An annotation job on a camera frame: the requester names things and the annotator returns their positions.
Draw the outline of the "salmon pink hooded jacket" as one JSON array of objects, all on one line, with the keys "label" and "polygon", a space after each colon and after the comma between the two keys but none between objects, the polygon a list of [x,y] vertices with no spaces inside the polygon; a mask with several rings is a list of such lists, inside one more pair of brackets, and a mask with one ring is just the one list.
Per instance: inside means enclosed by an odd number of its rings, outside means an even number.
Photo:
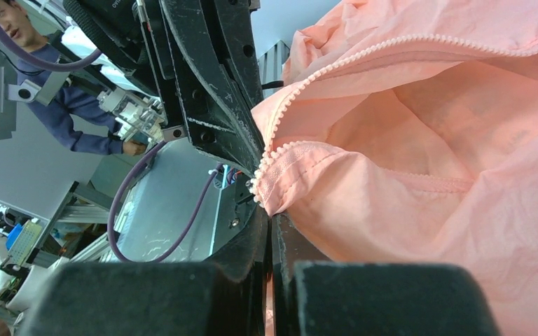
[{"label": "salmon pink hooded jacket", "polygon": [[337,261],[466,268],[538,335],[538,1],[341,1],[252,115],[269,215]]}]

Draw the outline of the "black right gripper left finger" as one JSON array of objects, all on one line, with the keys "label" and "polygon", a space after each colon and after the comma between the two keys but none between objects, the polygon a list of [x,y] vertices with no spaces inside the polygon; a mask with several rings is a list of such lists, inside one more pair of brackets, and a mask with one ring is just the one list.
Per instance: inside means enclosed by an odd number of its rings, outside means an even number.
[{"label": "black right gripper left finger", "polygon": [[69,263],[21,335],[263,335],[268,216],[200,262]]}]

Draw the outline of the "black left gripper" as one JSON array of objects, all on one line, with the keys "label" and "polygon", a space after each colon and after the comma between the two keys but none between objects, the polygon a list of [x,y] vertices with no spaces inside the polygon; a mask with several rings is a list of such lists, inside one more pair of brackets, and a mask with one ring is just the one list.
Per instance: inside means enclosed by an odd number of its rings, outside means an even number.
[{"label": "black left gripper", "polygon": [[63,3],[81,31],[134,85],[102,92],[100,107],[121,123],[122,139],[143,134],[148,141],[176,141],[188,134],[201,153],[253,176],[264,142],[251,110],[263,92],[249,2],[150,4],[153,21],[147,1]]}]

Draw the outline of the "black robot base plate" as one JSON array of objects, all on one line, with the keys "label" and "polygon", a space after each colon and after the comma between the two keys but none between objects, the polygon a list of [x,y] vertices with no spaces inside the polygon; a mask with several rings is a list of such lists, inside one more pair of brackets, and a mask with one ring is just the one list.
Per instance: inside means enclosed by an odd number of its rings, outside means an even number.
[{"label": "black robot base plate", "polygon": [[254,207],[250,192],[251,178],[235,167],[225,165],[220,175],[220,193],[216,209],[210,253],[216,253],[239,233]]}]

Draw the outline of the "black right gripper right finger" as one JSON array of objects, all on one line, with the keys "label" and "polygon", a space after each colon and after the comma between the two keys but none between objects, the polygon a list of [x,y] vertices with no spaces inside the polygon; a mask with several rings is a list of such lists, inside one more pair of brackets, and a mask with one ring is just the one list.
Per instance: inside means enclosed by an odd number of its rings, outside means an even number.
[{"label": "black right gripper right finger", "polygon": [[436,263],[335,262],[272,219],[276,335],[498,335],[472,275]]}]

